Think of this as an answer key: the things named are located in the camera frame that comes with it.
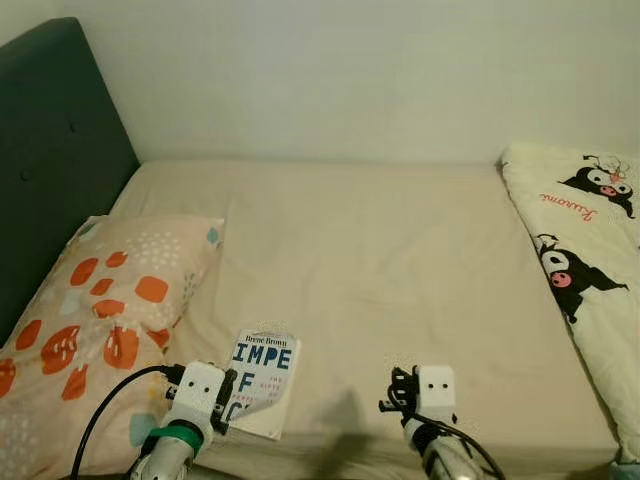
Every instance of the kuromi blanket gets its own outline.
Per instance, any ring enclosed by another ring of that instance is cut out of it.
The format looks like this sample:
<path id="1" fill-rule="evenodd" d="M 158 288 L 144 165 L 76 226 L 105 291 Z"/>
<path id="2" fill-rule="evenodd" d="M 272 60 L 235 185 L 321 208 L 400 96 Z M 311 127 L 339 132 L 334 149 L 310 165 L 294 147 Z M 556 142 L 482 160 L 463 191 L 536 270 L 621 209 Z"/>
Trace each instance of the kuromi blanket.
<path id="1" fill-rule="evenodd" d="M 502 166 L 549 287 L 616 422 L 620 461 L 638 462 L 640 161 L 513 146 Z"/>

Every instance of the beige bed sheet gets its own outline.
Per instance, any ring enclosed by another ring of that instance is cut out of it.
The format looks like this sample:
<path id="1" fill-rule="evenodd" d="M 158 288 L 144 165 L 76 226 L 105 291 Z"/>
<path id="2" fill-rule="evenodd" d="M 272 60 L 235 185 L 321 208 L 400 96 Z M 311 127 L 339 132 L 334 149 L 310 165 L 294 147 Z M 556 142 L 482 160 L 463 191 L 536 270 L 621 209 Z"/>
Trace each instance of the beige bed sheet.
<path id="1" fill-rule="evenodd" d="M 302 340 L 285 433 L 232 431 L 198 463 L 246 478 L 423 479 L 391 368 L 447 364 L 459 427 L 509 478 L 587 478 L 616 443 L 490 166 L 144 164 L 112 214 L 227 219 L 168 357 L 225 365 L 242 328 Z"/>

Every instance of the dark gray headboard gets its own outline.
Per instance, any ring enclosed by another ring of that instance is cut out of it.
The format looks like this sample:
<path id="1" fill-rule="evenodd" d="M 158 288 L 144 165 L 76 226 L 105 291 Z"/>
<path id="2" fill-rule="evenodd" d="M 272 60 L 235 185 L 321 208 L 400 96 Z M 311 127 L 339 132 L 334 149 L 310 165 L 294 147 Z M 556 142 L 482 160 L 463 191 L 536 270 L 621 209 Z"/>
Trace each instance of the dark gray headboard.
<path id="1" fill-rule="evenodd" d="M 75 18 L 0 48 L 0 345 L 65 242 L 137 167 Z"/>

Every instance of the pillowcase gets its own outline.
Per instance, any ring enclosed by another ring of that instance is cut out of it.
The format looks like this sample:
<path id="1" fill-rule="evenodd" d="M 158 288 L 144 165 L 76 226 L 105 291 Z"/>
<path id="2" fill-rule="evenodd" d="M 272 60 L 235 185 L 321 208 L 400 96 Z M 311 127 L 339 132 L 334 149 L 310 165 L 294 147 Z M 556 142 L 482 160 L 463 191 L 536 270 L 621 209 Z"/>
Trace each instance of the pillowcase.
<path id="1" fill-rule="evenodd" d="M 223 226 L 162 215 L 91 217 L 80 227 L 0 351 L 0 478 L 69 474 L 106 395 L 164 363 L 173 326 L 218 267 Z M 165 390 L 153 374 L 121 391 L 90 437 L 82 472 L 126 471 L 166 412 Z"/>

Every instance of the book cover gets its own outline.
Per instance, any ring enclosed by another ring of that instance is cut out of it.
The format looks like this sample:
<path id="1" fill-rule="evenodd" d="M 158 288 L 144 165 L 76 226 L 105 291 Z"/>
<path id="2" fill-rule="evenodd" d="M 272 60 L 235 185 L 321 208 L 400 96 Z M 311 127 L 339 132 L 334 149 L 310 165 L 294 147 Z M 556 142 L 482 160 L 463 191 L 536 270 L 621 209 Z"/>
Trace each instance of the book cover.
<path id="1" fill-rule="evenodd" d="M 300 355 L 292 335 L 242 330 L 229 368 L 238 372 L 223 414 L 232 428 L 279 440 Z"/>

